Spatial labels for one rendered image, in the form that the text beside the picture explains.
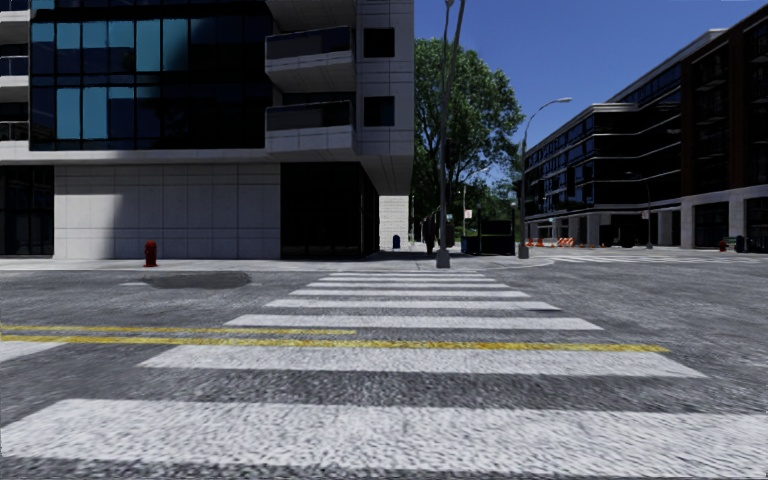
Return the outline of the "trees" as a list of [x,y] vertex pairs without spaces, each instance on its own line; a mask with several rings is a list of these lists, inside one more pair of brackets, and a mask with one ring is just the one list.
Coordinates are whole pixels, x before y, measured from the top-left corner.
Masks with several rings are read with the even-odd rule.
[[[442,42],[415,41],[415,156],[411,182],[414,221],[439,208],[439,131]],[[510,219],[518,172],[518,144],[511,135],[522,123],[514,90],[501,70],[491,70],[473,50],[459,48],[447,117],[447,211],[462,220],[462,208],[481,204],[485,219]]]

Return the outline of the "dark glass building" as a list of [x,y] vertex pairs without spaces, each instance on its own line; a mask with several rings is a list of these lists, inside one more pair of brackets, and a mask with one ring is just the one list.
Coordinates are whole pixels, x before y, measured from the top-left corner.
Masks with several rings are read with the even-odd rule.
[[675,96],[593,104],[526,154],[526,238],[585,246],[681,242]]

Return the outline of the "black bus shelter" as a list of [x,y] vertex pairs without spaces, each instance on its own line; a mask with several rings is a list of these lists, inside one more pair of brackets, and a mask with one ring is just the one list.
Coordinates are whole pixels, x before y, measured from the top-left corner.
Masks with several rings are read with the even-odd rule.
[[515,213],[511,220],[483,218],[481,204],[476,204],[478,228],[474,236],[463,235],[460,242],[462,253],[471,255],[515,255]]

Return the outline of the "pale concrete building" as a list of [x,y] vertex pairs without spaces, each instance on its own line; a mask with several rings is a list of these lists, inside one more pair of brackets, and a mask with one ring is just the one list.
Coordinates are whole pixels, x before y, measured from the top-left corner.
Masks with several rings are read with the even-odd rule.
[[414,46],[414,0],[0,0],[0,255],[405,242]]

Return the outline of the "grey street lamp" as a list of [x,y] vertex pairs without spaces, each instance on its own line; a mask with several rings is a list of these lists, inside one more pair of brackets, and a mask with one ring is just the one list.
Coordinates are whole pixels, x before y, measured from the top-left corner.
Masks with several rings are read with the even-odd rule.
[[438,269],[450,268],[450,253],[447,249],[447,203],[446,203],[446,161],[447,161],[447,123],[449,95],[451,93],[451,73],[448,60],[448,29],[450,26],[450,10],[455,0],[444,0],[445,2],[445,21],[442,39],[442,61],[441,61],[441,118],[440,118],[440,161],[439,161],[439,187],[440,187],[440,209],[439,209],[439,249],[436,253],[436,267]]
[[544,108],[548,107],[549,105],[555,104],[555,103],[569,103],[572,101],[571,97],[562,97],[557,98],[554,100],[551,100],[545,104],[543,104],[528,120],[525,126],[523,139],[521,143],[521,155],[520,155],[520,163],[521,163],[521,178],[520,178],[520,196],[519,196],[519,203],[520,203],[520,242],[518,246],[518,258],[520,260],[528,259],[529,258],[529,248],[526,246],[526,240],[527,240],[527,224],[526,224],[526,172],[527,172],[527,163],[526,163],[526,148],[527,148],[527,137],[528,137],[528,130],[530,127],[530,124],[533,121],[533,118]]

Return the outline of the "dark brick building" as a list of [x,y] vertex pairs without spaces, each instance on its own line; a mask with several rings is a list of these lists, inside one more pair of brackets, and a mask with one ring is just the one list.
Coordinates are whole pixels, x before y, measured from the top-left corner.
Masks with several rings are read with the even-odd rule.
[[681,242],[726,237],[768,250],[768,5],[700,35],[611,103],[676,97],[681,113]]

